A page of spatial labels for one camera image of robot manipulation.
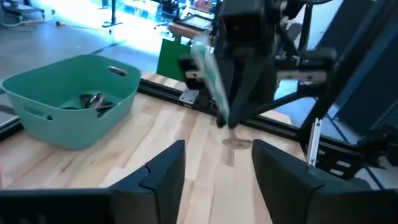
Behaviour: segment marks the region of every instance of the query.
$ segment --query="metal bracket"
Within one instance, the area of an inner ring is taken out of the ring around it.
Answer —
[[[198,95],[199,95],[199,90],[186,89],[184,90],[184,92],[182,92],[180,96],[180,101],[191,105],[194,104],[194,102],[196,102]]]
[[[317,70],[311,72],[278,71],[277,82],[281,80],[298,80],[302,82],[323,83],[326,81],[326,72]]]
[[[308,145],[308,151],[307,151],[308,166],[315,167],[317,164],[319,140],[321,137],[321,125],[322,125],[322,120],[319,118],[316,118],[314,123],[312,124],[310,144]]]

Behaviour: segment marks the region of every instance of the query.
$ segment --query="teal plastic bin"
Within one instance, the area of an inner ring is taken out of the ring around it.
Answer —
[[[2,87],[27,134],[65,149],[85,149],[129,113],[140,79],[135,67],[81,55],[9,77]],[[85,93],[102,93],[115,106],[100,117],[95,109],[62,109],[79,104]]]

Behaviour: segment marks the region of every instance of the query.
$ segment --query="table leg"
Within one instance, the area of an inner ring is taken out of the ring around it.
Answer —
[[[181,43],[181,35],[174,34],[174,42]]]

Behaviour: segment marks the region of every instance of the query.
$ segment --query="wooden table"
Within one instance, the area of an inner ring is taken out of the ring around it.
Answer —
[[[184,88],[183,83],[150,73],[143,73],[143,78]],[[275,111],[265,116],[290,122]],[[244,126],[237,127],[237,134],[263,139],[303,159],[296,142]],[[228,130],[217,129],[207,114],[137,94],[131,114],[89,149],[66,151],[24,132],[2,142],[3,185],[7,189],[107,187],[184,139],[186,179],[177,223],[271,223],[251,150],[226,148],[221,141],[227,137]]]
[[[181,37],[186,37],[188,39],[193,39],[194,36],[200,35],[201,32],[199,30],[195,30],[180,24],[176,24],[171,22],[169,24],[169,31],[174,34],[174,41],[180,43]]]

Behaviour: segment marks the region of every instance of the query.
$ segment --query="bin handle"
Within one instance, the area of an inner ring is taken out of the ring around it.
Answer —
[[[108,70],[114,74],[120,75],[125,77],[127,75],[127,72],[121,68],[115,67],[115,66],[108,66]]]
[[[49,114],[45,114],[41,110],[30,108],[30,107],[24,107],[24,109],[25,109],[25,112],[30,114],[31,116],[35,116],[36,118],[40,118],[44,121],[53,121],[52,116],[50,116]]]

